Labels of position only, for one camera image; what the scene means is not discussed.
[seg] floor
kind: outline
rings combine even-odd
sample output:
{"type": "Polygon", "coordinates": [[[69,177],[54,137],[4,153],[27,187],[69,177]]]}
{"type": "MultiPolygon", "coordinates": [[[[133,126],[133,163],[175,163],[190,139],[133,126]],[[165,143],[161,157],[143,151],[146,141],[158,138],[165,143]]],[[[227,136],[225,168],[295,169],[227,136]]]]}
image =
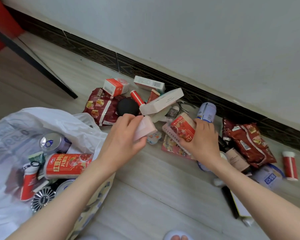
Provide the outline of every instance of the floor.
{"type": "MultiPolygon", "coordinates": [[[[38,56],[77,95],[70,98],[56,85],[28,65],[8,48],[0,52],[0,119],[27,107],[63,109],[76,114],[96,87],[105,79],[130,77],[76,55],[30,33],[15,41],[33,57],[38,56]]],[[[139,90],[146,99],[147,91],[139,90]]],[[[221,118],[215,125],[221,126],[221,118]]],[[[278,166],[281,152],[296,152],[298,182],[284,180],[276,191],[300,207],[300,152],[265,138],[278,166]]],[[[172,229],[184,230],[194,239],[268,239],[255,223],[245,227],[232,213],[221,193],[211,184],[214,175],[197,167],[194,161],[174,157],[160,150],[161,145],[147,145],[116,174],[102,208],[82,235],[103,239],[162,239],[172,229]]]]}

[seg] baseboard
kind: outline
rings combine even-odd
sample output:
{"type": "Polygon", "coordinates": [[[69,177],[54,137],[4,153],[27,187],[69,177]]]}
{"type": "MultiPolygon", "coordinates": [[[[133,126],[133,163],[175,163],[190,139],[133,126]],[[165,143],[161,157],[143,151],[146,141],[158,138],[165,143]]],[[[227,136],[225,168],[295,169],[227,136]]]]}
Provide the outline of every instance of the baseboard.
{"type": "Polygon", "coordinates": [[[164,82],[167,91],[180,87],[184,92],[183,100],[198,107],[204,102],[211,102],[216,105],[218,116],[228,118],[241,124],[256,122],[261,133],[266,137],[300,151],[299,130],[272,120],[203,89],[197,88],[196,86],[181,81],[122,54],[94,44],[71,33],[64,32],[59,28],[44,23],[13,8],[7,6],[6,8],[19,25],[28,32],[127,76],[134,77],[135,75],[138,75],[164,82]]]}

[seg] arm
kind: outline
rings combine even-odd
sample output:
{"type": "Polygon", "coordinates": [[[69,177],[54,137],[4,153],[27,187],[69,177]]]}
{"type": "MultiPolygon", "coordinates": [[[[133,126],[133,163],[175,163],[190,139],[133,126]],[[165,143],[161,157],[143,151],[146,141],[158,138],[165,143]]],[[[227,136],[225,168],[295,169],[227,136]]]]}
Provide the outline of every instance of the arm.
{"type": "Polygon", "coordinates": [[[98,158],[66,190],[22,224],[7,240],[65,239],[99,186],[146,145],[146,137],[137,143],[132,141],[142,118],[130,114],[119,117],[98,158]]]}
{"type": "Polygon", "coordinates": [[[300,209],[222,159],[214,125],[195,121],[197,129],[193,140],[181,140],[181,145],[225,182],[270,239],[300,239],[300,209]]]}

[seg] forearm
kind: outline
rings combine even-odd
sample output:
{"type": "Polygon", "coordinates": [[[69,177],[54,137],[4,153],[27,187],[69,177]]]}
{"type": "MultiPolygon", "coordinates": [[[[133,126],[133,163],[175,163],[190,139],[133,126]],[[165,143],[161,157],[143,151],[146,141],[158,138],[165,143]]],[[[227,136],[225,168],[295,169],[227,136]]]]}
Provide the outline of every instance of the forearm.
{"type": "Polygon", "coordinates": [[[225,182],[271,239],[300,239],[300,209],[225,161],[212,171],[225,182]]]}
{"type": "Polygon", "coordinates": [[[112,173],[102,160],[96,159],[65,191],[7,239],[65,239],[89,199],[112,173]]]}

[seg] black metal bar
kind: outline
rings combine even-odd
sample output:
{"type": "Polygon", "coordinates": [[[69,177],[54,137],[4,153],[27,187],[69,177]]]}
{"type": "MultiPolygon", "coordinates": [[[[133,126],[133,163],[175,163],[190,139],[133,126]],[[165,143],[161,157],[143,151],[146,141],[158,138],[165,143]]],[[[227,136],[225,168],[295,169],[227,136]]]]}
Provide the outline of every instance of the black metal bar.
{"type": "Polygon", "coordinates": [[[18,56],[36,68],[44,76],[46,76],[50,81],[56,84],[59,88],[69,94],[72,98],[76,99],[78,96],[64,83],[57,79],[52,73],[50,73],[44,66],[32,58],[27,52],[25,52],[20,46],[18,46],[13,40],[0,32],[0,41],[2,41],[7,47],[9,47],[18,56]]]}

